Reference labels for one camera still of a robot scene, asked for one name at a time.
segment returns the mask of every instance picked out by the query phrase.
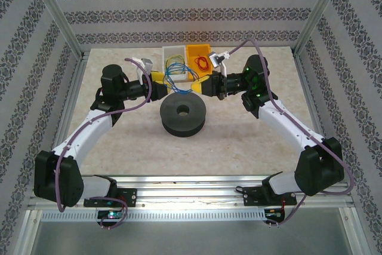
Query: beige floor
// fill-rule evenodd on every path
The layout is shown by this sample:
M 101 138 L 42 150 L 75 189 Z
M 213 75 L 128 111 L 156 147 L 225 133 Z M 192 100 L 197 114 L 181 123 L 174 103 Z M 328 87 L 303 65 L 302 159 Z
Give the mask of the beige floor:
M 230 48 L 213 48 L 220 53 Z M 312 122 L 289 47 L 263 48 L 270 69 L 272 91 L 307 126 Z M 241 72 L 254 48 L 242 48 L 226 64 L 228 71 Z M 93 49 L 81 85 L 70 133 L 89 111 L 100 87 L 102 68 L 122 66 L 130 79 L 135 69 L 126 57 L 149 58 L 160 70 L 160 48 Z M 201 96 L 207 107 L 204 128 L 195 136 L 178 138 L 161 123 L 162 101 L 149 103 L 121 116 L 88 154 L 82 174 L 129 175 L 234 175 L 273 174 L 295 169 L 299 154 L 279 134 L 248 113 L 240 95 L 224 101 Z M 126 102 L 134 106 L 143 99 Z

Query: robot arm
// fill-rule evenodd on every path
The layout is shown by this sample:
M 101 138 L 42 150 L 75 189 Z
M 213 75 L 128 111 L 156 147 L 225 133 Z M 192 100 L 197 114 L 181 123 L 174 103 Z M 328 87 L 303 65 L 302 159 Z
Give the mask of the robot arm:
M 163 74 L 152 72 L 152 63 L 148 59 L 134 59 L 149 75 L 144 77 L 137 68 L 138 80 L 129 81 L 118 65 L 108 65 L 102 71 L 101 84 L 95 95 L 91 110 L 81 125 L 60 145 L 51 152 L 41 151 L 36 157 L 35 165 L 35 195 L 57 202 L 55 193 L 55 172 L 59 156 L 66 149 L 60 165 L 60 199 L 64 206 L 73 207 L 80 199 L 95 196 L 117 198 L 116 182 L 108 177 L 82 177 L 79 168 L 88 152 L 97 144 L 102 135 L 107 133 L 118 121 L 121 113 L 102 116 L 105 113 L 124 109 L 125 100 L 135 100 L 148 96 L 150 81 L 152 93 L 150 101 L 159 100 L 168 94 L 167 87 L 161 80 Z
M 227 58 L 225 56 L 227 54 L 218 55 L 212 52 L 209 57 L 213 66 L 219 67 L 219 63 Z M 210 97 L 217 96 L 220 100 L 229 95 L 244 92 L 242 101 L 246 110 L 278 130 L 300 153 L 294 172 L 274 174 L 263 181 L 261 195 L 259 195 L 263 197 L 262 203 L 264 202 L 262 199 L 266 199 L 266 202 L 271 205 L 274 202 L 272 198 L 286 193 L 303 192 L 312 196 L 344 179 L 344 169 L 340 163 L 316 143 L 323 143 L 342 159 L 339 142 L 335 138 L 325 139 L 324 136 L 306 127 L 285 108 L 277 95 L 272 93 L 274 102 L 283 112 L 275 108 L 268 94 L 259 55 L 248 58 L 242 73 L 224 76 L 221 72 L 213 71 L 211 75 L 195 81 L 192 84 L 192 90 Z M 284 113 L 289 114 L 300 127 L 309 132 L 310 136 L 306 136 Z

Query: patterned wallpaper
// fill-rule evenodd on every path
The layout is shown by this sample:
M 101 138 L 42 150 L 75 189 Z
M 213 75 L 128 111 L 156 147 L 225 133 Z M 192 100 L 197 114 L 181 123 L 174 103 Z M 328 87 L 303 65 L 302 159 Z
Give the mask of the patterned wallpaper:
M 42 0 L 0 0 L 0 30 L 0 254 L 7 254 L 35 156 L 53 144 L 76 59 Z
M 353 197 L 372 254 L 382 254 L 380 0 L 331 0 L 301 54 L 325 136 L 355 176 Z
M 292 45 L 317 0 L 57 0 L 84 50 L 162 43 Z

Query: white plastic box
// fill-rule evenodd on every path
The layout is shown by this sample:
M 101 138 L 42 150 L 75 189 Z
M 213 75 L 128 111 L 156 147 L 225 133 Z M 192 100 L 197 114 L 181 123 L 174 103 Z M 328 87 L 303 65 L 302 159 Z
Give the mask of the white plastic box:
M 163 73 L 165 72 L 165 62 L 166 62 L 167 58 L 171 57 L 173 55 L 182 55 L 184 58 L 184 64 L 188 67 L 187 53 L 186 53 L 186 46 L 185 45 L 163 46 L 162 47 L 162 70 L 163 70 Z M 171 75 L 171 79 L 174 82 L 186 81 L 188 79 L 188 72 L 184 71 L 184 73 L 182 73 L 182 74 Z

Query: hole in foam ring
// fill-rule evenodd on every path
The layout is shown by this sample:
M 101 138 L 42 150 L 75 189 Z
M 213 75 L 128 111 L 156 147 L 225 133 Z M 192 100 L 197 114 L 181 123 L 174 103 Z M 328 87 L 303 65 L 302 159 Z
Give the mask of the hole in foam ring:
M 186 105 L 180 105 L 178 108 L 177 108 L 177 113 L 180 115 L 180 116 L 186 116 L 188 115 L 190 112 L 190 108 L 187 107 Z

